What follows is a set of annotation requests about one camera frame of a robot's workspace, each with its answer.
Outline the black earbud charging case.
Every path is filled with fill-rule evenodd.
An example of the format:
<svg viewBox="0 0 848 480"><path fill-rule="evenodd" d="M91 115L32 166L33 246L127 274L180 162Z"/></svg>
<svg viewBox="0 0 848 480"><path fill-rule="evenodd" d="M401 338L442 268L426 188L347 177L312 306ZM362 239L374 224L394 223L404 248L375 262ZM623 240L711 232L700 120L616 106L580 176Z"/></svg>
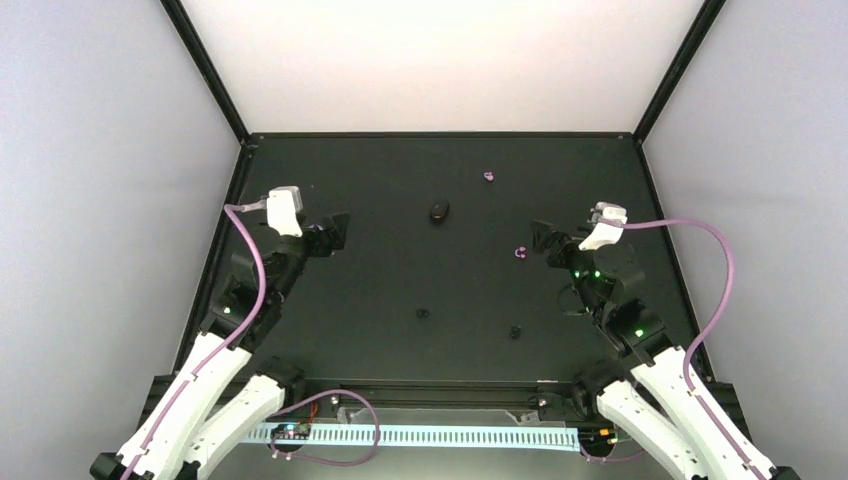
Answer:
<svg viewBox="0 0 848 480"><path fill-rule="evenodd" d="M429 209L429 219L434 224L439 224L445 221L450 213L451 204L447 200L434 202Z"/></svg>

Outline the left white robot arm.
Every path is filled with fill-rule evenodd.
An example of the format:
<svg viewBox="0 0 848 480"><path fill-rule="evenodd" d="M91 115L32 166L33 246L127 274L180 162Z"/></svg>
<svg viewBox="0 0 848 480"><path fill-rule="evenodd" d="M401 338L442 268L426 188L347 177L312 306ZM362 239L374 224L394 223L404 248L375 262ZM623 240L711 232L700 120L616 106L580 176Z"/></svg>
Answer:
<svg viewBox="0 0 848 480"><path fill-rule="evenodd" d="M312 225L301 214L291 218L293 226L281 228L268 254L259 252L239 219L233 221L250 258L233 258L233 271L182 369L133 436L118 451L95 458L89 469L93 478L206 479L250 430L282 410L289 396L302 400L302 369L272 357L232 399L217 404L280 320L307 261L345 246L349 214Z"/></svg>

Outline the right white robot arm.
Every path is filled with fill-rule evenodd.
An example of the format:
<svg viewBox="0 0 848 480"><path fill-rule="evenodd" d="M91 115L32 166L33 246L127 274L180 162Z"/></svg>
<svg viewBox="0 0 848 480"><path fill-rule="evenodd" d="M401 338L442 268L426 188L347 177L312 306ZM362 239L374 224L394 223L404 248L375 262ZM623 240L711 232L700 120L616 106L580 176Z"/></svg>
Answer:
<svg viewBox="0 0 848 480"><path fill-rule="evenodd" d="M708 325L688 347L674 344L662 320L640 298L644 271L634 250L621 242L627 230L675 225L675 220L631 223L624 209L600 203L590 229L574 237L548 223L531 224L534 252L565 270L588 315L616 351L613 359L581 373L569 392L580 417L598 416L622 428L675 479L796 479L762 453L695 372L696 350L716 326L735 280L726 238L702 221L693 224L721 246L726 279Z"/></svg>

